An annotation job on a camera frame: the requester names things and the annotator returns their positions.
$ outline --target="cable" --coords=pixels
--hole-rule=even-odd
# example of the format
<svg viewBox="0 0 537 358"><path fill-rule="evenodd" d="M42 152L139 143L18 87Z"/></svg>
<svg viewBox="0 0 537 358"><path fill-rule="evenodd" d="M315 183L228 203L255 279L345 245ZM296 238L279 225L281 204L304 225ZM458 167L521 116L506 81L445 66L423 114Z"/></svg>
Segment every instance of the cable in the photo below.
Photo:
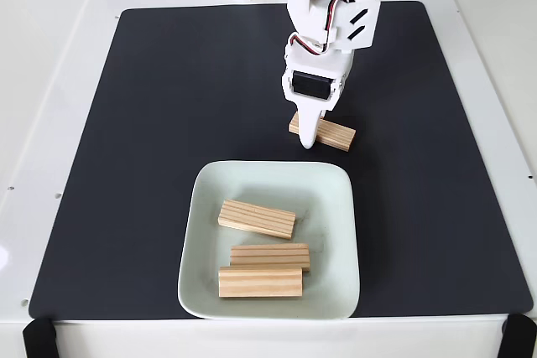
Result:
<svg viewBox="0 0 537 358"><path fill-rule="evenodd" d="M298 33L294 32L289 36L288 42L290 45L292 45L295 41L299 43L302 48L310 52L311 54L314 54L316 56L320 54L324 54L328 48L328 39L330 38L330 30L332 28L332 24L334 22L334 16L336 11L336 5L340 0L330 0L330 3L328 4L328 12L326 14L326 24L325 24L325 31L326 31L326 43L322 45L322 49L318 50L318 46L312 44L308 40L301 37Z"/></svg>

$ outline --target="rectangular plate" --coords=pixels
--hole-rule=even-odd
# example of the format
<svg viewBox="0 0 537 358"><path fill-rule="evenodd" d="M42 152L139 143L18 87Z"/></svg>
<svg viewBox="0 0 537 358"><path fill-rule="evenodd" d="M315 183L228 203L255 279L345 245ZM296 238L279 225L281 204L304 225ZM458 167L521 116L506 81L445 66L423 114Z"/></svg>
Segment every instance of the rectangular plate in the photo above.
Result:
<svg viewBox="0 0 537 358"><path fill-rule="evenodd" d="M29 312L188 319L177 278L192 186L209 162L333 163L352 181L352 314L526 312L513 243L424 6L383 3L373 46L326 119L348 153L288 132L285 5L123 12Z"/></svg>
<svg viewBox="0 0 537 358"><path fill-rule="evenodd" d="M218 269L232 246L290 243L218 225L224 200L293 211L292 242L310 246L310 272L301 298L218 298ZM179 300L204 318L341 319L360 293L352 188L345 171L328 163L224 161L198 175L179 273Z"/></svg>

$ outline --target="wood grain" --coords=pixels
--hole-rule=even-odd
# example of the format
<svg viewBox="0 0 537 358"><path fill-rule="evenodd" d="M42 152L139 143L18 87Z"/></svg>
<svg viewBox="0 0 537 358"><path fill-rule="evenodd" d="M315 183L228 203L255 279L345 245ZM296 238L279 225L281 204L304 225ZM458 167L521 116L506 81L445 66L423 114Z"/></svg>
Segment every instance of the wood grain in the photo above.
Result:
<svg viewBox="0 0 537 358"><path fill-rule="evenodd" d="M238 230L257 232L291 239L295 213L226 200L218 216L218 224Z"/></svg>
<svg viewBox="0 0 537 358"><path fill-rule="evenodd" d="M302 269L221 267L218 294L222 298L301 297Z"/></svg>
<svg viewBox="0 0 537 358"><path fill-rule="evenodd" d="M310 270L310 248L306 243L233 246L231 265L235 267L301 267Z"/></svg>
<svg viewBox="0 0 537 358"><path fill-rule="evenodd" d="M299 113L296 112L289 123L289 131L294 134L299 134ZM334 122L328 122L326 119L319 120L317 128L317 137L315 140L327 146L339 148L343 151L349 151L356 130L349 127L338 125Z"/></svg>

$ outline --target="black clamp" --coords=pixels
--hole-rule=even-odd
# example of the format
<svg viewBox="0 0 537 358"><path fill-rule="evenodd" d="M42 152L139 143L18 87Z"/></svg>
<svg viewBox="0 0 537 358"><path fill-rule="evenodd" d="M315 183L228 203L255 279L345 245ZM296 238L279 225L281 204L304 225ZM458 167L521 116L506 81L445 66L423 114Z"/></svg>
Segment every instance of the black clamp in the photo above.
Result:
<svg viewBox="0 0 537 358"><path fill-rule="evenodd" d="M56 330L50 319L36 319L23 330L28 358L60 358L56 346Z"/></svg>
<svg viewBox="0 0 537 358"><path fill-rule="evenodd" d="M502 344L498 358L531 358L534 356L537 325L523 314L510 314L502 326Z"/></svg>

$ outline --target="wooden plank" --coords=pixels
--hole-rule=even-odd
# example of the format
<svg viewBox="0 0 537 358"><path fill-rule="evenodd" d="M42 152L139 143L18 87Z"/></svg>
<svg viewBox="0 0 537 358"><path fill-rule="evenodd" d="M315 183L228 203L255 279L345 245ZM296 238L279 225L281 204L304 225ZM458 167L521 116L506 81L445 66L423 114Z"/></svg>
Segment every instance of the wooden plank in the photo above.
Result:
<svg viewBox="0 0 537 358"><path fill-rule="evenodd" d="M226 200L218 216L218 224L238 230L257 232L291 239L295 213Z"/></svg>
<svg viewBox="0 0 537 358"><path fill-rule="evenodd" d="M310 249L306 243L232 246L231 264L233 267L301 267L308 272Z"/></svg>
<svg viewBox="0 0 537 358"><path fill-rule="evenodd" d="M302 269L220 267L218 295L222 298L301 297Z"/></svg>
<svg viewBox="0 0 537 358"><path fill-rule="evenodd" d="M299 134L299 113L296 112L289 123L289 131L294 134ZM349 151L356 130L349 127L338 125L334 122L328 122L326 119L319 120L317 128L317 137L315 140L327 146L339 148L343 151Z"/></svg>

